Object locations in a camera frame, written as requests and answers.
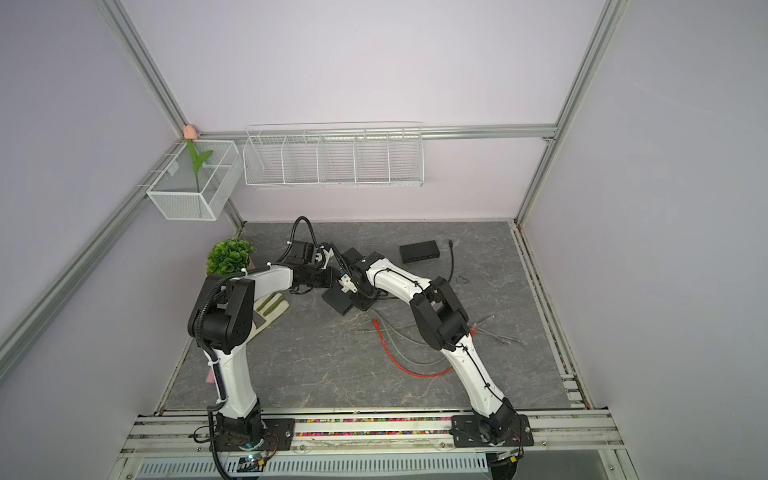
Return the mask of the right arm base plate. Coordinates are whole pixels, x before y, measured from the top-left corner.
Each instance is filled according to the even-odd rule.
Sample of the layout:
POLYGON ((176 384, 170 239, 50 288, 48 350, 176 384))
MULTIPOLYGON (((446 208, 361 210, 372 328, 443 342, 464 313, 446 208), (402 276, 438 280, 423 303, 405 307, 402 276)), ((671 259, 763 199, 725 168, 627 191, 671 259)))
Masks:
POLYGON ((450 423, 449 432, 458 448, 526 448, 535 443, 528 417, 519 413, 501 421, 476 414, 454 415, 450 423))

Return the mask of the white mesh box basket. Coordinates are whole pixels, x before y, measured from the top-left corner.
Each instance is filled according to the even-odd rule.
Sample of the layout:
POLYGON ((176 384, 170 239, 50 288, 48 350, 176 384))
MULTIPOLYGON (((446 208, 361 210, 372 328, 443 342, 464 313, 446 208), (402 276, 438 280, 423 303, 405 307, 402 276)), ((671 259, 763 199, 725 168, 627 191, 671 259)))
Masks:
POLYGON ((244 170, 240 149, 231 140, 197 140, 199 151, 213 154, 199 172, 198 193, 186 143, 150 184, 147 194, 161 214, 175 221, 215 221, 244 170))

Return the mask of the pink artificial tulip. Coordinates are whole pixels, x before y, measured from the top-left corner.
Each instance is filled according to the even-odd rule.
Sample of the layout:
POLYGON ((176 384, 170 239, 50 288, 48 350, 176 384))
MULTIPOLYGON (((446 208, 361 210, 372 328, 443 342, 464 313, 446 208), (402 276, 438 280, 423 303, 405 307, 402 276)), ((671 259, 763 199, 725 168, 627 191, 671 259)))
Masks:
POLYGON ((196 190, 198 193, 201 193, 201 187, 200 187, 200 181, 199 181, 199 172, 203 166, 203 164, 211 157, 213 154, 212 150, 206 150, 206 151, 199 151, 196 145, 196 141, 198 140, 198 132, 196 128, 192 125, 185 125, 183 127, 183 135, 186 143, 187 150, 190 154, 190 158, 192 160, 192 169, 193 174, 195 178, 195 185, 196 190))

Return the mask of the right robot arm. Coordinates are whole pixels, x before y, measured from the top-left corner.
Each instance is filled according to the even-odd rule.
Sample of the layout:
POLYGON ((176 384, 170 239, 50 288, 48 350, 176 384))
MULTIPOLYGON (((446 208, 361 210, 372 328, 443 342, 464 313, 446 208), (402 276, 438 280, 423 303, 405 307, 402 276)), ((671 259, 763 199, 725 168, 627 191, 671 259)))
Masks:
POLYGON ((350 249, 339 260, 342 289, 365 300, 379 293, 409 305, 424 342, 439 351, 469 398, 477 431, 469 436, 485 445, 531 446, 527 418, 498 388, 478 355, 468 315, 447 279, 408 272, 379 253, 361 256, 350 249))

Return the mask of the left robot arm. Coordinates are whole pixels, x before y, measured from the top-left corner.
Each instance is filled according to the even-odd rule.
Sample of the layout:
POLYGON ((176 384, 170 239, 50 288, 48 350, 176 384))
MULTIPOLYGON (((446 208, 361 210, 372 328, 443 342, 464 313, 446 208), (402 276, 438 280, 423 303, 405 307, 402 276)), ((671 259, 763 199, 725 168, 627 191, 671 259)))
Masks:
POLYGON ((245 344, 254 328, 254 306, 262 297, 293 295, 331 286, 332 247, 317 240, 310 220, 298 217, 285 250, 274 262, 250 265, 253 246, 238 238, 212 249, 207 276, 188 321, 188 333, 208 360, 218 398, 211 410, 240 420, 259 411, 245 344))

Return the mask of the green potted plant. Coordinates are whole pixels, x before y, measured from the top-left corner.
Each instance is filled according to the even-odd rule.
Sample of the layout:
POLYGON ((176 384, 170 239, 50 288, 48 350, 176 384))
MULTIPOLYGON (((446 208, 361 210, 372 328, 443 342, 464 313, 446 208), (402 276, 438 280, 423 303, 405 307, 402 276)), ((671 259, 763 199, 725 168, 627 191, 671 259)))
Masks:
POLYGON ((256 252, 247 240, 231 238, 218 242, 207 255, 207 275, 228 275, 240 272, 250 265, 250 256, 256 252))

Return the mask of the large black network switch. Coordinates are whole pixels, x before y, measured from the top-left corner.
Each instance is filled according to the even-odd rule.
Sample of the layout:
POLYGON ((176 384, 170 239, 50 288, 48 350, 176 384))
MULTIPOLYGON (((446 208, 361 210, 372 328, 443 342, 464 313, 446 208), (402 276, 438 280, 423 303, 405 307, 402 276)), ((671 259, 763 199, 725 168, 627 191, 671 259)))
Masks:
MULTIPOLYGON (((336 252, 335 247, 331 243, 327 244, 329 244, 334 251, 334 257, 329 263, 328 267, 335 267, 339 270, 339 273, 344 271, 351 276, 349 266, 347 265, 344 257, 336 252)), ((341 291, 339 283, 334 285, 332 288, 326 289, 326 291, 322 294, 322 299, 328 305, 330 305, 333 310, 342 316, 346 315, 354 307, 350 300, 347 298, 346 293, 341 291)))

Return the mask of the small black network switch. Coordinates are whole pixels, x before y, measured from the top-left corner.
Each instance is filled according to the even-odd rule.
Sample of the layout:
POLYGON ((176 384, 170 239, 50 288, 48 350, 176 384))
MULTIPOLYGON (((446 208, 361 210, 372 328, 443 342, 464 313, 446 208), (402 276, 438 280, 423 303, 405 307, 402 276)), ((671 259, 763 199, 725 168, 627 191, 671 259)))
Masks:
POLYGON ((399 253, 404 264, 437 259, 440 257, 440 249, 435 240, 401 245, 399 247, 399 253))

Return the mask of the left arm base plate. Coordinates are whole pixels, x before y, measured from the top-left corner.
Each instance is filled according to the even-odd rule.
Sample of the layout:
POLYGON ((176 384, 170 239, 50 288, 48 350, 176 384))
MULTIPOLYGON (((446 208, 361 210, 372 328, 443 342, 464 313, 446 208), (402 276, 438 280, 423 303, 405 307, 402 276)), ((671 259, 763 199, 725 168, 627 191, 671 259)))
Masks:
POLYGON ((214 446, 218 452, 286 451, 291 447, 296 419, 268 417, 256 420, 214 417, 214 446))

